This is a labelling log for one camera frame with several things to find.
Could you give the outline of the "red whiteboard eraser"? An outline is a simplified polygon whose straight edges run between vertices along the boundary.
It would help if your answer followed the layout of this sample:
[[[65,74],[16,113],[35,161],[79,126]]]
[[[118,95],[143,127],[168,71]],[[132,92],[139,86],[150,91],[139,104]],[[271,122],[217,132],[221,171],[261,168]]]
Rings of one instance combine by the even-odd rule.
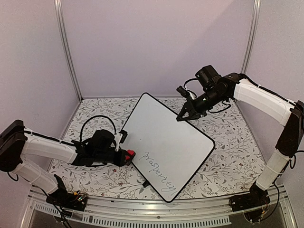
[[[128,150],[125,156],[126,165],[129,165],[133,158],[135,157],[136,153],[133,150]]]

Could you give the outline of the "white whiteboard black frame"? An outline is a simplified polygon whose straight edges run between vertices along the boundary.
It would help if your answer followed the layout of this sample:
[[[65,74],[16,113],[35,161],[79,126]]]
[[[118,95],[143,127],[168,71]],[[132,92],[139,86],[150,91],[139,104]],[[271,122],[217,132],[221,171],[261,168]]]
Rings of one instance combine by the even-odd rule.
[[[176,199],[215,149],[215,142],[149,93],[143,93],[126,120],[124,149],[133,165],[167,203]]]

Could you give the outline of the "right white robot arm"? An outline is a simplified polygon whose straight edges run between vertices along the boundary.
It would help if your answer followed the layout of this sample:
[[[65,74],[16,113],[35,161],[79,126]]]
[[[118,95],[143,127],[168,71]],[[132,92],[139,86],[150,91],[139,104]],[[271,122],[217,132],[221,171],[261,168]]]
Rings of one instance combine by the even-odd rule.
[[[304,135],[304,104],[291,101],[253,82],[243,73],[221,76],[213,66],[204,66],[195,74],[203,88],[203,94],[196,97],[185,85],[177,92],[186,99],[176,120],[190,121],[205,117],[218,103],[229,99],[247,103],[269,115],[283,126],[275,151],[259,175],[252,192],[246,195],[249,207],[256,207],[264,199],[264,193],[284,172],[289,161],[298,153]]]

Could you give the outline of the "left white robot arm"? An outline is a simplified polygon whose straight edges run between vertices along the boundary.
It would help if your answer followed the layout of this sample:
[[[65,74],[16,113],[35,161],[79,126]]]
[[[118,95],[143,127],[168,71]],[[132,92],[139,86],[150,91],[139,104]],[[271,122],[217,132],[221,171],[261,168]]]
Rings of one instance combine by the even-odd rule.
[[[67,206],[71,197],[63,190],[59,179],[28,156],[56,159],[80,167],[98,167],[104,163],[122,167],[129,165],[135,156],[134,151],[120,147],[126,137],[126,131],[113,134],[108,130],[97,130],[88,139],[65,142],[35,133],[26,128],[22,120],[15,120],[0,134],[0,170],[23,177],[47,194],[52,194],[60,206]]]

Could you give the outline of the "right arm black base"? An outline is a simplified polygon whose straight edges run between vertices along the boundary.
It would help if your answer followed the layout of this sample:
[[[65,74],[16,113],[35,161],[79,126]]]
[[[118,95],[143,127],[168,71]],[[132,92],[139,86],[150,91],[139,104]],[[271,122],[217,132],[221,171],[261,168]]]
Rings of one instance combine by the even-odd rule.
[[[249,193],[234,195],[229,198],[229,206],[232,211],[241,211],[253,209],[244,213],[245,219],[251,223],[260,222],[264,215],[268,212],[270,198],[267,190],[261,190],[254,182],[249,189]]]

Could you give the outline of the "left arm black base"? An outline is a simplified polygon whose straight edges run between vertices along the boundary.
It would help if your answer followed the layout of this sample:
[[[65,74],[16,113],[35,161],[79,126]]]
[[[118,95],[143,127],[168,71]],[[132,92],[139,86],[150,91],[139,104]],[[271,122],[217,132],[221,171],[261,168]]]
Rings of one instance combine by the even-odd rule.
[[[46,202],[62,208],[84,211],[87,204],[87,194],[79,190],[74,193],[68,192],[62,179],[56,174],[54,176],[58,183],[58,189],[47,195]]]

